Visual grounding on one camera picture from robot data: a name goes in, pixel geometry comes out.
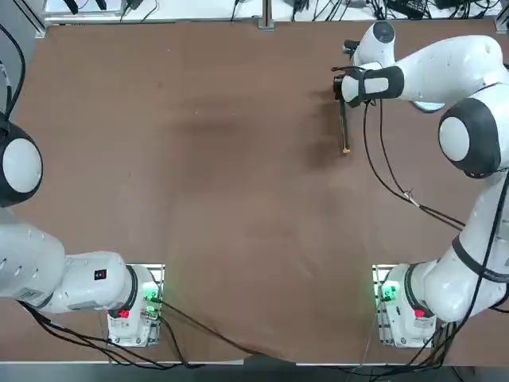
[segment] brown table surface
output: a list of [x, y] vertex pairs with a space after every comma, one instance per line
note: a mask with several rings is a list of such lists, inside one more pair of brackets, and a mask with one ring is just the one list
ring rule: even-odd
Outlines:
[[[39, 193], [15, 208], [69, 254], [117, 251], [166, 264], [165, 298], [236, 341], [291, 361], [359, 363], [374, 316], [371, 265], [442, 256], [455, 236], [392, 197], [369, 170], [362, 108], [349, 110], [352, 152], [338, 154], [334, 65], [370, 23], [52, 27], [37, 42], [17, 121], [45, 161]], [[492, 20], [395, 22], [396, 56], [440, 39], [487, 34]], [[441, 113], [386, 101], [387, 149], [400, 182], [466, 219], [480, 190], [444, 158]], [[368, 115], [374, 160], [379, 113]], [[106, 335], [104, 313], [60, 322]], [[187, 357], [242, 353], [170, 316]], [[413, 350], [378, 342], [367, 362]], [[168, 337], [145, 354], [175, 360]], [[507, 318], [484, 312], [458, 336], [454, 364], [509, 365]], [[0, 359], [104, 360], [53, 339], [2, 302]]]

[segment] wire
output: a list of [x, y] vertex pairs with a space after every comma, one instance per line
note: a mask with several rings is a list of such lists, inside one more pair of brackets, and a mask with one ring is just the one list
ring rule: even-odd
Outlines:
[[122, 11], [122, 14], [120, 15], [120, 23], [122, 23], [123, 19], [124, 19], [124, 16], [126, 16], [127, 14], [127, 11], [130, 10], [130, 5], [132, 3], [127, 3], [126, 6], [124, 6], [124, 10]]
[[21, 94], [21, 89], [23, 88], [23, 84], [25, 83], [25, 74], [26, 74], [26, 62], [25, 62], [25, 55], [23, 54], [23, 51], [21, 50], [21, 47], [17, 43], [16, 39], [12, 36], [12, 34], [9, 33], [9, 31], [0, 24], [0, 30], [7, 36], [7, 38], [10, 40], [10, 42], [13, 43], [14, 48], [16, 48], [17, 54], [19, 55], [19, 60], [21, 62], [21, 73], [19, 77], [19, 81], [17, 83], [16, 91], [14, 92], [12, 96], [12, 100], [9, 102], [9, 105], [6, 107], [6, 120], [9, 120], [10, 113], [14, 109], [14, 106], [16, 105], [17, 99], [19, 98], [19, 95]]
[[151, 14], [153, 14], [157, 8], [159, 8], [159, 0], [154, 0], [156, 2], [156, 5], [154, 6], [154, 8], [145, 15], [145, 17], [140, 21], [140, 24], [143, 23]]
[[89, 1], [90, 1], [90, 0], [87, 0], [86, 2], [84, 2], [84, 3], [83, 3], [83, 5], [82, 5], [82, 6], [79, 6], [79, 7], [78, 7], [78, 10], [82, 10], [82, 9], [83, 9], [83, 8], [84, 8], [87, 4], [88, 4], [88, 2], [89, 2]]
[[178, 360], [184, 365], [185, 368], [201, 368], [204, 366], [204, 364], [190, 364], [184, 357], [184, 354], [181, 351], [181, 347], [178, 345], [177, 336], [172, 328], [172, 326], [169, 324], [169, 322], [162, 316], [159, 317], [159, 321], [163, 323], [163, 325], [166, 327], [166, 329], [169, 332], [169, 335], [172, 338], [173, 345], [175, 346], [175, 351], [177, 353]]
[[460, 382], [464, 382], [463, 378], [461, 378], [460, 373], [456, 370], [456, 368], [454, 366], [451, 366], [451, 369], [454, 372], [454, 374], [456, 374], [457, 379], [460, 380]]
[[494, 310], [495, 312], [503, 313], [503, 314], [509, 314], [509, 310], [500, 309], [500, 308], [490, 308], [491, 310]]
[[25, 10], [23, 10], [23, 8], [21, 8], [21, 6], [17, 2], [13, 1], [13, 3], [16, 4], [16, 7], [25, 16], [25, 18], [30, 22], [30, 24], [32, 24], [33, 28], [38, 31], [39, 28], [36, 27], [36, 25], [33, 23], [32, 19], [30, 18], [30, 16], [28, 14], [26, 14]]
[[[396, 176], [394, 175], [394, 171], [392, 169], [392, 166], [390, 165], [389, 157], [387, 155], [387, 150], [386, 150], [385, 142], [384, 142], [384, 139], [383, 139], [383, 101], [380, 99], [379, 102], [380, 102], [380, 128], [379, 128], [379, 131], [380, 131], [380, 146], [382, 147], [383, 157], [385, 158], [385, 162], [387, 164], [387, 168], [389, 169], [390, 176], [392, 177], [392, 180], [396, 184], [396, 187], [398, 187], [398, 189], [399, 189], [401, 194], [406, 195], [407, 193], [403, 190], [403, 188], [399, 184], [398, 180], [396, 179]], [[432, 208], [430, 208], [430, 207], [428, 207], [426, 205], [419, 205], [419, 209], [421, 209], [423, 212], [429, 214], [430, 216], [434, 217], [435, 219], [438, 219], [439, 221], [441, 221], [443, 223], [449, 224], [449, 222], [446, 222], [446, 221], [442, 220], [438, 216], [442, 216], [445, 219], [451, 220], [453, 223], [456, 223], [456, 224], [460, 225], [461, 227], [464, 227], [464, 223], [462, 221], [460, 221], [460, 220], [458, 220], [458, 219], [456, 219], [454, 217], [451, 217], [449, 215], [446, 215], [443, 212], [437, 211], [436, 209], [432, 209]], [[455, 225], [451, 225], [451, 227], [457, 229], [458, 231], [461, 231], [461, 228], [459, 228], [459, 227], [457, 227]]]
[[239, 2], [240, 0], [235, 0], [233, 4], [233, 11], [231, 12], [230, 22], [232, 22], [235, 17], [235, 10], [237, 9], [237, 5], [239, 4]]
[[[403, 195], [400, 195], [399, 193], [397, 193], [396, 191], [394, 191], [381, 177], [380, 175], [378, 174], [376, 168], [375, 168], [375, 165], [373, 164], [373, 161], [371, 160], [371, 155], [370, 155], [370, 152], [369, 152], [369, 148], [367, 146], [367, 134], [366, 134], [366, 119], [367, 119], [367, 108], [369, 106], [369, 103], [366, 103], [366, 106], [364, 108], [364, 117], [363, 117], [363, 140], [364, 140], [364, 150], [366, 151], [366, 156], [367, 156], [367, 162], [369, 163], [369, 166], [371, 167], [371, 171], [373, 172], [373, 174], [375, 175], [375, 177], [377, 178], [377, 180], [380, 182], [381, 185], [383, 185], [383, 187], [389, 191], [391, 194], [393, 194], [395, 197], [397, 197], [398, 199], [402, 200], [402, 201], [405, 201], [406, 203], [411, 203], [413, 204], [413, 199], [411, 199], [411, 194], [406, 192], [406, 193], [403, 193], [404, 195], [407, 195], [407, 197], [403, 196]], [[380, 102], [380, 127], [382, 128], [383, 126], [383, 112], [382, 112], [382, 103]], [[390, 163], [388, 162], [388, 157], [387, 157], [387, 152], [385, 153], [385, 158], [387, 160], [387, 165], [388, 167], [390, 167]], [[394, 171], [392, 171], [392, 168], [390, 167], [390, 171], [391, 173], [394, 175]], [[454, 219], [450, 216], [447, 216], [445, 215], [444, 213], [442, 212], [438, 212], [436, 211], [435, 209], [431, 209], [425, 205], [418, 205], [416, 204], [416, 206], [422, 210], [423, 212], [425, 212], [426, 214], [430, 215], [431, 217], [434, 217], [435, 219], [441, 221], [442, 223], [445, 223], [447, 224], [448, 226], [452, 227], [452, 228], [455, 228], [457, 229], [458, 231], [461, 231], [462, 228], [456, 226], [455, 224], [451, 223], [450, 221], [446, 220], [446, 219], [450, 219], [450, 220], [453, 220], [453, 221], [456, 221], [456, 222], [459, 222], [461, 223], [459, 220], [457, 219]]]
[[7, 96], [6, 96], [6, 109], [9, 106], [9, 104], [12, 102], [13, 98], [13, 87], [10, 83], [9, 74], [7, 74], [6, 66], [3, 64], [3, 62], [0, 60], [0, 72], [4, 76], [4, 79], [6, 81], [6, 89], [7, 89]]
[[326, 21], [332, 21], [334, 16], [336, 16], [337, 10], [340, 8], [340, 5], [342, 2], [343, 2], [343, 0], [337, 0], [337, 2], [334, 3], [334, 6], [332, 7], [328, 16], [325, 18]]
[[320, 0], [317, 0], [317, 4], [315, 4], [315, 12], [314, 12], [314, 14], [313, 14], [313, 19], [312, 19], [312, 21], [316, 21], [316, 20], [320, 17], [320, 15], [321, 15], [322, 13], [324, 13], [325, 9], [326, 9], [329, 5], [331, 5], [331, 4], [332, 4], [332, 6], [334, 6], [334, 3], [332, 2], [332, 0], [328, 0], [328, 1], [327, 1], [327, 4], [325, 4], [325, 6], [321, 9], [321, 11], [317, 14], [317, 7], [318, 7], [318, 2], [319, 2], [319, 1], [320, 1]]
[[192, 322], [194, 325], [199, 326], [201, 329], [209, 332], [211, 335], [213, 335], [215, 337], [218, 337], [220, 340], [226, 342], [227, 344], [233, 346], [234, 348], [237, 348], [238, 350], [241, 350], [241, 351], [243, 351], [245, 353], [248, 353], [248, 354], [251, 354], [251, 355], [265, 355], [263, 353], [260, 353], [257, 350], [249, 349], [249, 348], [247, 348], [245, 346], [242, 346], [242, 345], [240, 345], [240, 344], [230, 340], [229, 338], [226, 338], [223, 334], [221, 334], [221, 333], [219, 333], [219, 332], [209, 328], [208, 326], [202, 324], [201, 322], [199, 322], [199, 321], [195, 320], [194, 318], [192, 318], [191, 316], [187, 315], [182, 310], [179, 310], [175, 306], [172, 306], [171, 304], [168, 304], [167, 302], [161, 300], [160, 298], [151, 298], [150, 301], [162, 304], [162, 305], [170, 308], [175, 313], [179, 314], [180, 316], [182, 316], [182, 317], [186, 318], [187, 320], [189, 320], [190, 322]]
[[[22, 302], [22, 301], [18, 301], [18, 302], [20, 303], [21, 306], [23, 306], [32, 315], [32, 317], [36, 320], [36, 322], [41, 327], [43, 327], [43, 329], [48, 329], [46, 331], [49, 332], [50, 334], [54, 335], [56, 333], [54, 333], [49, 328], [52, 328], [54, 330], [57, 330], [57, 331], [60, 331], [60, 332], [63, 332], [63, 333], [71, 334], [73, 337], [79, 338], [82, 342], [78, 342], [78, 341], [72, 340], [71, 338], [67, 338], [67, 337], [60, 336], [60, 335], [56, 335], [55, 337], [58, 337], [58, 338], [62, 339], [63, 341], [71, 342], [71, 343], [73, 343], [75, 345], [82, 345], [82, 346], [85, 346], [85, 347], [90, 347], [90, 348], [93, 348], [95, 350], [98, 350], [101, 353], [106, 354], [109, 357], [111, 357], [116, 363], [119, 363], [119, 362], [118, 362], [118, 360], [115, 359], [115, 357], [119, 357], [119, 358], [123, 359], [125, 362], [127, 362], [128, 364], [132, 364], [133, 366], [136, 366], [136, 367], [139, 367], [139, 368], [151, 368], [151, 369], [158, 369], [158, 370], [169, 370], [169, 369], [171, 369], [171, 368], [176, 366], [176, 365], [164, 366], [163, 364], [157, 363], [156, 361], [152, 361], [149, 358], [140, 356], [139, 354], [130, 351], [128, 348], [126, 348], [124, 346], [121, 346], [119, 344], [115, 344], [113, 341], [111, 341], [109, 339], [105, 340], [104, 338], [101, 338], [101, 337], [93, 337], [93, 336], [87, 336], [87, 335], [84, 335], [84, 334], [77, 333], [74, 330], [71, 330], [69, 328], [65, 328], [65, 327], [63, 327], [60, 324], [52, 322], [49, 318], [47, 318], [43, 314], [39, 313], [37, 310], [35, 310], [31, 305], [27, 304], [26, 302]], [[148, 362], [148, 363], [152, 364], [153, 366], [148, 366], [148, 365], [143, 365], [143, 364], [135, 364], [133, 361], [130, 361], [129, 359], [125, 358], [124, 356], [122, 356], [121, 354], [115, 352], [114, 350], [111, 350], [111, 349], [102, 349], [99, 346], [93, 344], [91, 341], [98, 341], [98, 342], [103, 342], [103, 343], [107, 343], [109, 345], [112, 345], [115, 348], [121, 349], [122, 351], [130, 354], [133, 357], [137, 357], [138, 359], [140, 359], [142, 361], [145, 361], [145, 362]]]
[[341, 14], [341, 16], [340, 16], [340, 20], [339, 20], [339, 21], [343, 20], [343, 16], [344, 16], [344, 14], [346, 14], [346, 13], [347, 13], [347, 9], [348, 9], [348, 7], [350, 6], [350, 1], [351, 1], [351, 0], [348, 0], [347, 5], [344, 7], [344, 11], [343, 11], [343, 13], [342, 13], [342, 14]]

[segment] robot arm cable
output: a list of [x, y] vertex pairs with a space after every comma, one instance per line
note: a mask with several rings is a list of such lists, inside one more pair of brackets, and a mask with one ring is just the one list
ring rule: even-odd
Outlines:
[[16, 39], [12, 36], [12, 34], [9, 33], [9, 31], [0, 24], [0, 30], [7, 36], [7, 38], [10, 40], [10, 42], [13, 43], [14, 48], [16, 48], [17, 54], [19, 55], [19, 59], [21, 62], [21, 74], [19, 77], [19, 82], [17, 83], [16, 91], [14, 92], [12, 99], [10, 102], [8, 101], [7, 107], [6, 107], [6, 119], [9, 119], [10, 113], [14, 109], [14, 105], [17, 102], [17, 99], [19, 98], [19, 95], [21, 94], [21, 89], [23, 88], [23, 83], [25, 82], [25, 74], [26, 74], [26, 62], [25, 62], [25, 55], [23, 54], [23, 51], [21, 50], [21, 47], [17, 43]]
[[[175, 366], [175, 365], [164, 366], [163, 364], [159, 364], [159, 363], [157, 363], [155, 361], [152, 361], [149, 358], [140, 356], [137, 353], [132, 352], [129, 349], [125, 348], [124, 346], [115, 344], [114, 342], [109, 341], [109, 340], [105, 340], [105, 339], [103, 339], [101, 337], [93, 337], [93, 336], [87, 336], [87, 335], [84, 335], [84, 334], [77, 333], [74, 330], [71, 330], [69, 328], [65, 328], [65, 327], [63, 327], [61, 325], [58, 325], [58, 324], [52, 322], [51, 320], [49, 320], [49, 318], [47, 318], [43, 314], [40, 314], [39, 312], [37, 312], [34, 308], [32, 308], [26, 302], [19, 302], [19, 303], [20, 303], [20, 305], [22, 305], [32, 315], [32, 317], [36, 320], [37, 324], [39, 324], [44, 330], [46, 330], [48, 333], [52, 334], [54, 337], [58, 337], [59, 339], [71, 342], [71, 343], [73, 343], [75, 345], [82, 345], [82, 346], [85, 346], [85, 347], [93, 348], [95, 350], [99, 350], [101, 353], [105, 353], [106, 355], [108, 355], [116, 363], [120, 363], [120, 362], [118, 360], [116, 360], [114, 357], [112, 357], [111, 354], [114, 354], [115, 356], [123, 359], [128, 364], [132, 364], [132, 365], [135, 365], [135, 366], [141, 367], [141, 368], [152, 368], [152, 369], [157, 369], [157, 370], [168, 370], [168, 369], [171, 369], [171, 368], [173, 368]], [[78, 341], [72, 340], [71, 338], [67, 338], [67, 337], [58, 335], [57, 333], [54, 333], [49, 328], [57, 330], [57, 331], [60, 331], [62, 333], [71, 334], [73, 337], [77, 337], [80, 340], [82, 340], [83, 342], [78, 342]], [[148, 362], [150, 364], [153, 364], [155, 367], [154, 366], [142, 365], [142, 364], [135, 364], [134, 362], [132, 362], [132, 361], [128, 360], [127, 358], [125, 358], [124, 356], [122, 356], [121, 354], [118, 354], [117, 352], [115, 352], [113, 350], [110, 350], [110, 349], [102, 349], [99, 346], [91, 343], [90, 341], [98, 341], [98, 342], [106, 343], [108, 345], [113, 345], [114, 347], [123, 350], [124, 352], [130, 354], [131, 356], [137, 357], [137, 358], [139, 358], [142, 361], [145, 361], [145, 362]]]
[[[373, 164], [373, 161], [371, 160], [371, 155], [370, 155], [370, 152], [369, 152], [369, 148], [367, 146], [367, 133], [366, 133], [366, 120], [367, 120], [367, 108], [369, 107], [369, 103], [366, 103], [366, 106], [364, 108], [364, 116], [363, 116], [363, 140], [364, 140], [364, 149], [366, 151], [366, 156], [367, 156], [367, 161], [369, 163], [369, 166], [371, 167], [371, 171], [373, 172], [373, 174], [375, 175], [375, 177], [377, 178], [377, 180], [380, 182], [381, 185], [383, 185], [383, 187], [385, 187], [387, 189], [387, 191], [389, 191], [390, 193], [392, 193], [395, 197], [397, 197], [398, 199], [402, 200], [402, 201], [405, 201], [406, 203], [412, 203], [413, 204], [413, 199], [411, 198], [411, 195], [410, 193], [404, 193], [403, 192], [403, 195], [400, 195], [399, 193], [397, 193], [396, 191], [394, 191], [381, 177], [380, 175], [378, 174], [378, 172], [376, 171], [376, 168], [375, 168], [375, 165]], [[382, 112], [382, 102], [380, 100], [380, 128], [382, 128], [382, 125], [383, 125], [383, 112]], [[381, 139], [383, 140], [383, 134], [381, 133], [380, 134], [380, 137]], [[392, 167], [390, 166], [390, 163], [388, 161], [388, 157], [387, 157], [387, 152], [385, 151], [385, 145], [383, 145], [383, 150], [384, 150], [384, 156], [386, 158], [386, 161], [387, 161], [387, 165], [389, 167], [389, 171], [391, 173], [391, 176], [393, 177], [394, 179], [394, 183], [398, 184], [397, 180], [395, 179], [395, 176], [394, 176], [394, 171], [392, 170]], [[444, 224], [447, 224], [449, 225], [450, 227], [452, 228], [455, 228], [457, 229], [458, 231], [461, 231], [461, 228], [456, 226], [455, 224], [451, 223], [452, 222], [455, 222], [457, 224], [459, 224], [460, 226], [464, 226], [464, 223], [462, 223], [461, 221], [451, 217], [451, 216], [448, 216], [446, 214], [444, 214], [443, 212], [439, 212], [437, 211], [436, 209], [432, 209], [426, 205], [416, 205], [419, 209], [421, 209], [423, 212], [427, 213], [428, 215], [430, 215], [431, 217], [434, 217], [435, 219], [441, 221], [442, 223]]]

